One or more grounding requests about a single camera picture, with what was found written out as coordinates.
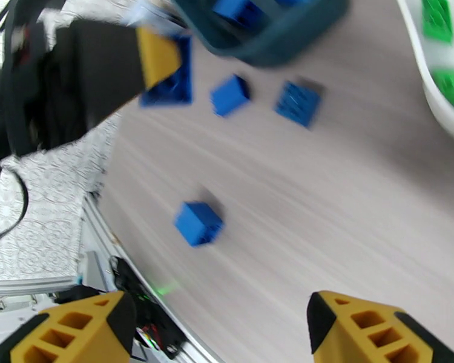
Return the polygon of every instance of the wooden table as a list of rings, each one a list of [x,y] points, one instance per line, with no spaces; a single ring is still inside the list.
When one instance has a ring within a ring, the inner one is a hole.
[[[353,0],[279,70],[193,53],[192,106],[122,111],[100,203],[177,316],[226,362],[310,362],[306,305],[328,289],[405,308],[454,349],[454,142],[395,0]],[[253,103],[223,119],[209,92],[230,73]],[[272,109],[299,77],[326,87],[311,131]],[[222,213],[214,244],[173,226],[188,200]]]

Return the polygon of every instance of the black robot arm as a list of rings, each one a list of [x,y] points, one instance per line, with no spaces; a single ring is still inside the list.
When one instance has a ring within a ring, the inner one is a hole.
[[[0,13],[0,161],[71,143],[145,90],[135,28],[76,19],[56,30],[49,50],[36,21],[50,1],[10,0]],[[24,193],[22,218],[27,188],[13,173]]]

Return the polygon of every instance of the green light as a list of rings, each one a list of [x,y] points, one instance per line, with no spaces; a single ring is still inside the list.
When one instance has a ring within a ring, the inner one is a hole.
[[[167,294],[170,294],[173,290],[175,290],[177,287],[178,287],[178,283],[175,282],[175,283],[171,283],[169,285],[165,285],[161,288],[158,288],[156,290],[157,294],[160,295],[160,296],[164,296],[164,295],[167,295]]]

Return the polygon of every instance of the green lego brick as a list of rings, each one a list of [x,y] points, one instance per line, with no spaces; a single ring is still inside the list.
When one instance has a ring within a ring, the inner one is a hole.
[[[440,92],[454,105],[454,70],[438,69],[433,70],[431,74]]]
[[[422,0],[424,36],[452,43],[453,28],[447,0]]]

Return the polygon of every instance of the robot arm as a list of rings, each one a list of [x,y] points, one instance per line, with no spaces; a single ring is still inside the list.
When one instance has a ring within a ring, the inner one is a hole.
[[[130,361],[136,310],[125,292],[41,311],[0,344],[0,363]]]
[[[50,0],[10,0],[0,70],[0,160],[86,134],[181,64],[174,42],[146,28],[77,19],[48,49],[37,17]]]
[[[316,363],[454,363],[454,352],[401,308],[322,291],[307,315]]]

